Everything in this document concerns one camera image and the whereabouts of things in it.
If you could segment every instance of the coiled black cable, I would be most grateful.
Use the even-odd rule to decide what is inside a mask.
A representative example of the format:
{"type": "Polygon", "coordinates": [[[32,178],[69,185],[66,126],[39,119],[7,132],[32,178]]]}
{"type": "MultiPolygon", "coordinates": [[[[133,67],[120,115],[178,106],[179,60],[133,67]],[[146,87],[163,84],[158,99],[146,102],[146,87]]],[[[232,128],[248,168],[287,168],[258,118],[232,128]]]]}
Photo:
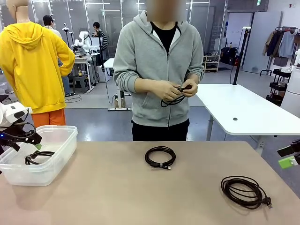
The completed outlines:
{"type": "Polygon", "coordinates": [[[164,100],[161,100],[160,106],[163,107],[163,108],[166,108],[166,107],[168,107],[169,105],[177,105],[177,104],[179,104],[180,102],[182,102],[184,98],[185,98],[185,96],[184,96],[184,95],[181,95],[181,96],[179,96],[178,98],[174,99],[174,100],[171,101],[171,102],[165,102],[164,100]]]}
{"type": "Polygon", "coordinates": [[[266,204],[269,208],[272,208],[271,204],[271,198],[267,196],[265,191],[258,185],[256,180],[250,178],[250,177],[244,177],[244,176],[230,176],[225,177],[221,181],[221,188],[223,193],[233,202],[237,203],[238,205],[250,209],[255,210],[257,209],[261,204],[266,204]],[[236,187],[233,187],[234,185],[239,184],[246,186],[249,191],[242,190],[236,187]],[[253,196],[250,195],[244,195],[242,193],[254,193],[253,196]],[[243,199],[240,199],[239,196],[242,196],[243,199],[250,198],[254,199],[251,201],[246,201],[243,199]]]}
{"type": "Polygon", "coordinates": [[[39,165],[39,163],[32,161],[32,159],[35,159],[37,156],[49,156],[51,157],[54,154],[52,151],[35,151],[33,154],[30,154],[25,157],[25,164],[26,165],[39,165]]]}
{"type": "MultiPolygon", "coordinates": [[[[180,92],[183,92],[184,90],[188,90],[188,89],[191,89],[192,86],[191,85],[188,85],[187,87],[185,88],[178,88],[177,90],[179,90],[180,92]]],[[[168,107],[169,105],[177,105],[179,104],[180,102],[183,101],[183,99],[185,98],[184,95],[181,95],[179,96],[178,98],[174,99],[173,101],[164,101],[164,100],[161,100],[160,101],[160,106],[163,107],[163,108],[166,108],[168,107]]]]}
{"type": "Polygon", "coordinates": [[[145,155],[145,160],[150,166],[155,167],[155,168],[163,168],[166,170],[171,169],[171,165],[174,163],[175,159],[176,159],[175,152],[166,146],[158,146],[158,147],[152,148],[152,149],[148,150],[145,155]],[[169,161],[164,162],[164,163],[154,162],[149,158],[149,155],[155,151],[164,151],[165,153],[170,154],[172,158],[169,161]]]}

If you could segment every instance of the black t-shirt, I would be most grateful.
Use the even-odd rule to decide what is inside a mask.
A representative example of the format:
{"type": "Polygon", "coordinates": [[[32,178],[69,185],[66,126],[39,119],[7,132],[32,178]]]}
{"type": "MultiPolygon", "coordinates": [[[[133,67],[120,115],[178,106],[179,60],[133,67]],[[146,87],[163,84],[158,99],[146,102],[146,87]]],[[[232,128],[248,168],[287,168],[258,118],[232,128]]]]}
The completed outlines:
{"type": "Polygon", "coordinates": [[[150,22],[150,23],[152,25],[152,28],[157,33],[159,39],[163,43],[165,50],[167,51],[167,53],[169,53],[170,46],[171,46],[171,43],[173,41],[176,29],[177,29],[177,22],[171,30],[162,30],[162,29],[158,28],[157,26],[155,26],[154,23],[152,23],[152,22],[150,22]]]}

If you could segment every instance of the hand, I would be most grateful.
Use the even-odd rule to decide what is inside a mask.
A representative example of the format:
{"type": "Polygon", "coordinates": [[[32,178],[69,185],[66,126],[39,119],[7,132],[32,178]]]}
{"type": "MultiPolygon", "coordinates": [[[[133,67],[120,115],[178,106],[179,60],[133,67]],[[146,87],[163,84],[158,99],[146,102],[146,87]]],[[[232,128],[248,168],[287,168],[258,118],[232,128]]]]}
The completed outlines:
{"type": "Polygon", "coordinates": [[[185,87],[187,87],[188,85],[192,86],[192,88],[191,88],[191,89],[183,90],[182,94],[183,94],[185,97],[190,98],[190,97],[194,96],[194,95],[197,93],[197,91],[198,91],[198,85],[196,84],[196,82],[195,82],[193,79],[187,79],[187,80],[183,83],[182,87],[185,88],[185,87]]]}
{"type": "Polygon", "coordinates": [[[151,86],[151,92],[164,101],[173,101],[181,95],[181,92],[176,88],[180,85],[170,81],[154,81],[151,86]]]}

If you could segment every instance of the mannequin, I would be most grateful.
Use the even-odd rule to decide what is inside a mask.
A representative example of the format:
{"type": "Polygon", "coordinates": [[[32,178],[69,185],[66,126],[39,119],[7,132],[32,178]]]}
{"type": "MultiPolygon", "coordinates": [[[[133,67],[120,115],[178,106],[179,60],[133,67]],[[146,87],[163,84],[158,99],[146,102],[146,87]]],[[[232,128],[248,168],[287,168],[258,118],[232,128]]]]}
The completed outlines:
{"type": "Polygon", "coordinates": [[[28,0],[6,0],[17,23],[0,35],[0,67],[19,101],[32,109],[35,127],[66,124],[62,76],[73,67],[75,55],[52,31],[31,22],[28,0]]]}
{"type": "Polygon", "coordinates": [[[6,0],[6,6],[17,23],[30,22],[28,17],[28,0],[6,0]]]}

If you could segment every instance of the yellow hoodie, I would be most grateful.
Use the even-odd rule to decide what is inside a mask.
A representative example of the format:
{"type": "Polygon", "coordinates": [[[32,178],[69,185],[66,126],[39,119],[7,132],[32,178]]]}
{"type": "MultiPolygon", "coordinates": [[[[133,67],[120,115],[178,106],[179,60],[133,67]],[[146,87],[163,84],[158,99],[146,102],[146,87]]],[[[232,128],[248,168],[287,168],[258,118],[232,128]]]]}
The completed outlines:
{"type": "Polygon", "coordinates": [[[39,24],[12,24],[0,34],[0,67],[20,102],[33,113],[66,106],[61,76],[71,72],[74,61],[66,43],[39,24]]]}

